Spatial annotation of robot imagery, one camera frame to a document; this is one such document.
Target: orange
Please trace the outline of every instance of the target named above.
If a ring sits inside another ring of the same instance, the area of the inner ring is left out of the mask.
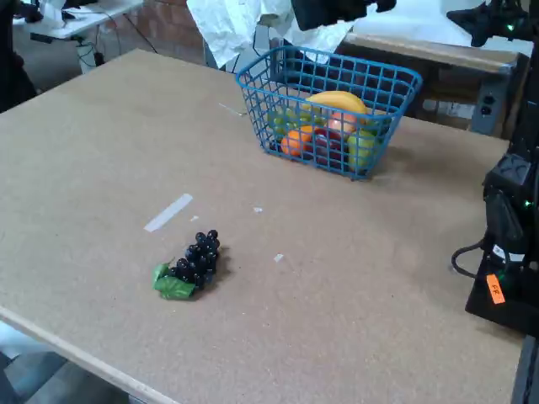
[[[313,132],[314,127],[310,125],[302,126],[299,130],[291,130],[280,141],[281,150],[290,156],[301,156],[302,150],[308,151],[312,149],[312,145],[307,143],[312,141]]]

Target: basket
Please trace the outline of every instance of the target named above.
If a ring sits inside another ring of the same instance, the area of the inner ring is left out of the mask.
[[[296,46],[266,52],[236,80],[266,152],[352,179],[370,176],[423,82],[403,67]],[[323,91],[354,94],[366,114],[306,101]]]

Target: grape leaf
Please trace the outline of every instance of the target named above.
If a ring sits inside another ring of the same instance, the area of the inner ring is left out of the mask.
[[[161,297],[167,300],[189,299],[195,290],[194,284],[187,284],[178,278],[165,276],[158,279],[153,286],[155,290],[161,292]]]
[[[168,263],[161,263],[153,270],[153,288],[158,280],[160,280],[168,271]]]

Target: grapes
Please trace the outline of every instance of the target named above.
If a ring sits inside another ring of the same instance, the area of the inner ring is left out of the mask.
[[[195,290],[203,290],[213,280],[216,262],[219,258],[217,230],[196,233],[196,244],[185,250],[185,258],[180,258],[176,266],[168,270],[168,276],[174,276],[187,284],[194,284]]]
[[[185,258],[180,258],[176,263],[176,266],[181,269],[187,269],[188,265],[189,261],[187,261]]]
[[[201,233],[201,232],[198,232],[198,233],[196,233],[195,239],[197,241],[197,244],[199,244],[199,243],[201,243],[201,242],[203,242],[205,240],[205,234]]]

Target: tabletop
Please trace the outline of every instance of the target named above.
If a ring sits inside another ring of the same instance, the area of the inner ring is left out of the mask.
[[[0,320],[150,403],[508,402],[521,336],[448,269],[506,144],[403,118],[351,182],[219,104],[233,76],[138,50],[0,115]],[[211,228],[215,287],[160,299],[153,267]]]
[[[511,74],[516,66],[518,53],[505,50],[487,50],[428,42],[407,40],[391,36],[365,35],[350,32],[344,41],[380,51],[418,57],[429,61],[467,67],[482,72]]]
[[[24,24],[24,19],[15,19],[13,24],[23,25],[24,29],[33,34],[67,40],[121,14],[140,8],[143,4],[144,0],[99,0],[98,3],[88,4],[80,8],[67,8],[66,11],[72,13],[75,19],[67,20],[61,28],[52,28],[43,22]]]

